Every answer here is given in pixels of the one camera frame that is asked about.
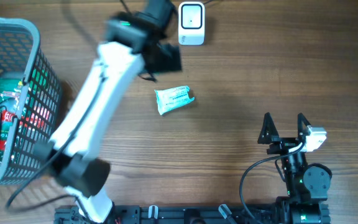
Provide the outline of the red coffee stick sachet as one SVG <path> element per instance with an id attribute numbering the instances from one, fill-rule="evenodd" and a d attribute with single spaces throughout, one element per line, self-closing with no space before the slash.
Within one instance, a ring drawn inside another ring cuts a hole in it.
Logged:
<path id="1" fill-rule="evenodd" d="M 12 120 L 14 119 L 15 117 L 15 113 L 11 113 L 10 111 L 8 110 L 4 110 L 2 112 L 2 118 L 1 118 L 1 121 L 3 122 L 12 122 Z"/>

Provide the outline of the white barcode scanner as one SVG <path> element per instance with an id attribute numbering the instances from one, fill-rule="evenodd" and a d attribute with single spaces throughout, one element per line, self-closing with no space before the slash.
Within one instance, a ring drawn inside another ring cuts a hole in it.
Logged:
<path id="1" fill-rule="evenodd" d="M 178 7 L 178 42 L 181 45 L 203 45 L 205 7 L 202 2 L 185 1 Z"/>

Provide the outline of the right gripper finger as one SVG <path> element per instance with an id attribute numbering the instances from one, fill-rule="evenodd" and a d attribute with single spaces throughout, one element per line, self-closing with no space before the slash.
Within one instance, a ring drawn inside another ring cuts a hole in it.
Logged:
<path id="1" fill-rule="evenodd" d="M 259 138 L 257 140 L 258 144 L 271 144 L 273 142 L 279 141 L 279 134 L 273 122 L 272 116 L 270 113 L 264 114 L 264 120 Z"/>
<path id="2" fill-rule="evenodd" d="M 306 119 L 306 117 L 304 116 L 303 113 L 299 113 L 298 114 L 298 121 L 297 121 L 297 127 L 298 127 L 298 138 L 302 139 L 303 137 L 309 135 L 311 124 L 310 122 Z"/>

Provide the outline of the green glove package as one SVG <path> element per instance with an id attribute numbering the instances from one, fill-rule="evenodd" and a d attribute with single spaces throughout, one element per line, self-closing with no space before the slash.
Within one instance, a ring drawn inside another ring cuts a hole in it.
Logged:
<path id="1" fill-rule="evenodd" d="M 8 110 L 15 113 L 19 108 L 19 98 L 21 95 L 23 83 L 19 79 L 0 79 L 0 111 Z M 13 125 L 12 122 L 3 122 L 0 124 L 0 166 L 2 163 L 4 151 L 6 148 L 9 130 Z"/>

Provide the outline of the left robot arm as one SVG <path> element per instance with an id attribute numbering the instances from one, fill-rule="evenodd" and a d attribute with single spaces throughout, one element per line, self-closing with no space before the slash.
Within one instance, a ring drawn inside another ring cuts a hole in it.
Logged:
<path id="1" fill-rule="evenodd" d="M 67 116 L 48 140 L 34 146 L 40 172 L 76 199 L 89 222 L 104 223 L 114 208 L 104 188 L 110 165 L 99 158 L 99 145 L 125 90 L 143 73 L 181 69 L 179 48 L 161 44 L 176 11 L 171 1 L 150 0 L 142 11 L 112 16 Z"/>

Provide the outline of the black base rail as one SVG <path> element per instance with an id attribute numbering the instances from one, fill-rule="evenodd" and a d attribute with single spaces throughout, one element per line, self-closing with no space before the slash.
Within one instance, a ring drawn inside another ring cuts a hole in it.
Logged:
<path id="1" fill-rule="evenodd" d="M 289 205 L 252 204 L 252 219 L 240 206 L 222 204 L 212 207 L 149 207 L 116 205 L 105 223 L 110 224 L 156 224 L 156 223 L 315 223 L 330 224 L 331 217 L 328 206 L 320 205 Z"/>

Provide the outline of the grey plastic mesh basket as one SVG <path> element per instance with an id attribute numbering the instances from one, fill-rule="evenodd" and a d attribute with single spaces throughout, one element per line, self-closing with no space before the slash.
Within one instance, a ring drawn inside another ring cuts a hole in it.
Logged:
<path id="1" fill-rule="evenodd" d="M 19 79 L 19 108 L 0 166 L 0 185 L 20 184 L 42 163 L 34 144 L 55 129 L 62 98 L 60 80 L 40 47 L 40 32 L 25 19 L 0 18 L 0 79 Z"/>

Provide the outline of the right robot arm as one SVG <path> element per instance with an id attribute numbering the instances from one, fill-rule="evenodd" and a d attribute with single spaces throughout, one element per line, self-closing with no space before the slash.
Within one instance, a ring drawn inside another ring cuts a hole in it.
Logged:
<path id="1" fill-rule="evenodd" d="M 333 173 L 318 163 L 309 164 L 306 153 L 317 150 L 326 140 L 323 127 L 312 126 L 303 114 L 298 115 L 297 137 L 282 138 L 270 113 L 265 113 L 259 144 L 268 144 L 267 154 L 278 155 L 280 177 L 287 188 L 286 197 L 277 197 L 272 220 L 275 223 L 331 222 L 328 190 Z"/>

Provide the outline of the teal tissue packet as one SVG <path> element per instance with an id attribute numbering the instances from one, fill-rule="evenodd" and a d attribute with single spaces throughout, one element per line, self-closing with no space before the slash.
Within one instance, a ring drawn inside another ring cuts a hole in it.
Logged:
<path id="1" fill-rule="evenodd" d="M 166 90 L 155 90 L 158 113 L 162 116 L 193 102 L 195 97 L 190 98 L 189 92 L 190 87 L 186 85 Z"/>

